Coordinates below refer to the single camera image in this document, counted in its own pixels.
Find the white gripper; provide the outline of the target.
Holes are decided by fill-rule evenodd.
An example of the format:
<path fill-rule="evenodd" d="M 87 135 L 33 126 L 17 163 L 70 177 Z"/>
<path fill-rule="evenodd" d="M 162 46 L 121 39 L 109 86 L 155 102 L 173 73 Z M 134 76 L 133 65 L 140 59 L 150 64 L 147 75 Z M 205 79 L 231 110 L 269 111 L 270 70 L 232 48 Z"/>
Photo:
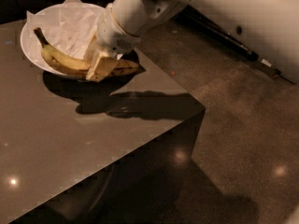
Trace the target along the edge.
<path fill-rule="evenodd" d="M 114 15 L 112 4 L 108 4 L 99 16 L 96 35 L 91 39 L 83 59 L 91 63 L 86 79 L 100 82 L 108 77 L 116 68 L 118 60 L 108 54 L 98 51 L 98 43 L 105 49 L 115 53 L 125 54 L 131 52 L 141 38 L 130 35 L 118 22 Z"/>

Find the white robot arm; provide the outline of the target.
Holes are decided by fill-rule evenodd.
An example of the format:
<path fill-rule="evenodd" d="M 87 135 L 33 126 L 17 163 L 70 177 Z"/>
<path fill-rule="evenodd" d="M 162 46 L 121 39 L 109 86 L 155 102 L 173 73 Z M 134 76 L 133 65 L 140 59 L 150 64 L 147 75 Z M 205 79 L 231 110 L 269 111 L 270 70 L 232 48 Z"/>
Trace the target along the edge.
<path fill-rule="evenodd" d="M 299 0 L 114 0 L 99 13 L 97 42 L 116 54 L 127 53 L 150 27 L 186 6 L 270 62 L 283 77 L 299 81 Z"/>

